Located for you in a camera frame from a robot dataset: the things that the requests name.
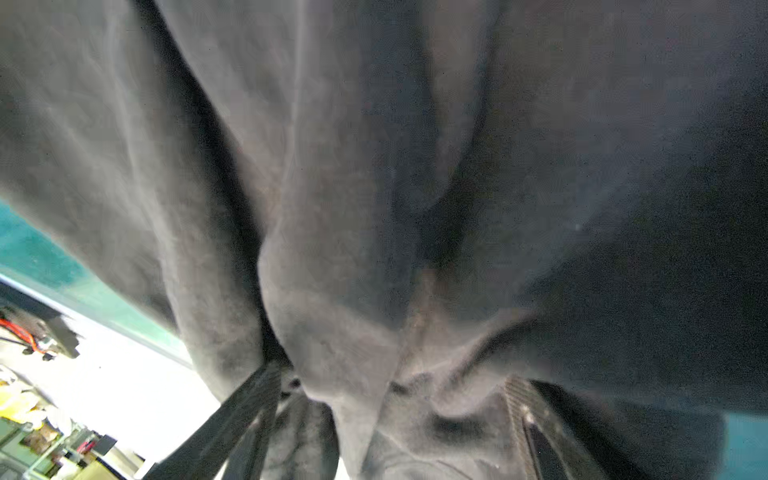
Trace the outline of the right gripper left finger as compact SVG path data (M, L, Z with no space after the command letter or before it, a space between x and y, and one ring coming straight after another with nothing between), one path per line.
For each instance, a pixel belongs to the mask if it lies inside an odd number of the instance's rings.
M147 479L259 479L281 394L275 361L256 370Z

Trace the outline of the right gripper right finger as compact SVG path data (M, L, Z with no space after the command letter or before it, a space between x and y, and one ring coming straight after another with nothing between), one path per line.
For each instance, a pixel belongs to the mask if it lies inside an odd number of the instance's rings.
M607 474L532 382L515 376L503 386L513 440L525 479L599 480Z

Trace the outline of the black t shirt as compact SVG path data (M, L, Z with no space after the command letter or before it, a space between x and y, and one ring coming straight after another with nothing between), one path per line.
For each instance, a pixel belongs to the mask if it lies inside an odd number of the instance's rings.
M5 1L1 199L177 334L259 479L605 479L767 410L763 1Z

